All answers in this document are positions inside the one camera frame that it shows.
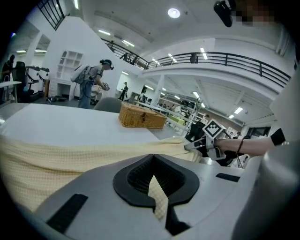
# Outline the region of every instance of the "black rubber pad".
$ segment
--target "black rubber pad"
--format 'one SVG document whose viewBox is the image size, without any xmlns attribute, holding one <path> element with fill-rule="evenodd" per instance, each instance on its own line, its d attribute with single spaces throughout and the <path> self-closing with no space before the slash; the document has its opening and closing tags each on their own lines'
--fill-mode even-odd
<svg viewBox="0 0 300 240">
<path fill-rule="evenodd" d="M 216 175 L 217 178 L 222 178 L 228 181 L 232 181 L 232 182 L 238 182 L 240 177 L 237 176 L 233 176 L 233 175 L 229 175 L 229 174 L 225 174 L 225 173 L 218 173 Z"/>
<path fill-rule="evenodd" d="M 54 215 L 47 221 L 47 224 L 60 233 L 64 233 L 70 226 L 75 216 L 82 208 L 87 196 L 74 194 Z"/>
</svg>

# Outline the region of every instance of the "vr headset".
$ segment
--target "vr headset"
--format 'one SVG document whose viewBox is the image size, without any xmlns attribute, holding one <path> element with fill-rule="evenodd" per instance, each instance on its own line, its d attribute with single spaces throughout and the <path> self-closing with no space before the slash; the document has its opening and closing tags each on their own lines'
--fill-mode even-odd
<svg viewBox="0 0 300 240">
<path fill-rule="evenodd" d="M 225 1 L 217 1 L 214 5 L 214 11 L 221 18 L 224 25 L 230 28 L 233 24 L 231 12 L 236 10 L 235 0 L 228 0 L 230 7 L 228 7 Z"/>
</svg>

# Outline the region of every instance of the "table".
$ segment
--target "table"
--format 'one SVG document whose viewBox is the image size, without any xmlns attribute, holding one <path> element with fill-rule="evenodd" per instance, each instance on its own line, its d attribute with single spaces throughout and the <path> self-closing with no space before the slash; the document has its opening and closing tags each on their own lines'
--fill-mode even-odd
<svg viewBox="0 0 300 240">
<path fill-rule="evenodd" d="M 0 88 L 5 88 L 5 87 L 9 87 L 9 86 L 13 86 L 14 87 L 14 93 L 15 93 L 15 102 L 18 102 L 18 98 L 17 98 L 17 88 L 16 85 L 20 84 L 22 82 L 17 82 L 17 81 L 9 81 L 9 82 L 1 82 L 0 83 Z"/>
<path fill-rule="evenodd" d="M 123 127 L 118 116 L 75 107 L 12 103 L 0 109 L 0 134 L 54 146 L 149 143 L 178 136 L 169 129 Z"/>
<path fill-rule="evenodd" d="M 166 112 L 164 109 L 161 109 L 161 108 L 156 107 L 156 106 L 151 106 L 151 105 L 149 105 L 149 104 L 141 103 L 141 102 L 138 102 L 138 101 L 135 101 L 135 102 L 138 103 L 139 105 L 144 106 L 144 107 L 147 107 L 147 108 L 149 108 L 149 109 L 153 109 L 153 110 L 160 111 L 160 112 Z"/>
</svg>

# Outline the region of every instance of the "jeans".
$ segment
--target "jeans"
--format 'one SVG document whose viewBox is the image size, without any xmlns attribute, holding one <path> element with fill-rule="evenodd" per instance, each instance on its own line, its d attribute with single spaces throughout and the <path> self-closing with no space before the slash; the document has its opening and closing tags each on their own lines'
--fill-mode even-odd
<svg viewBox="0 0 300 240">
<path fill-rule="evenodd" d="M 78 107 L 80 108 L 90 108 L 90 94 L 92 92 L 92 82 L 89 80 L 83 81 L 80 84 L 80 99 L 78 102 Z"/>
</svg>

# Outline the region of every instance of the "yellow cloth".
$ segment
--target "yellow cloth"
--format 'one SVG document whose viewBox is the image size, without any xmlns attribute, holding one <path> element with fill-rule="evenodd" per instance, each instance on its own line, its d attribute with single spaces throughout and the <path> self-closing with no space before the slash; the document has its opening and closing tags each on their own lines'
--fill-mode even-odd
<svg viewBox="0 0 300 240">
<path fill-rule="evenodd" d="M 57 147 L 0 136 L 1 175 L 12 198 L 35 211 L 56 190 L 95 167 L 151 153 L 201 160 L 198 151 L 186 151 L 183 146 L 181 138 L 134 145 Z M 150 183 L 149 196 L 156 200 L 155 215 L 161 219 L 168 199 L 155 178 Z"/>
</svg>

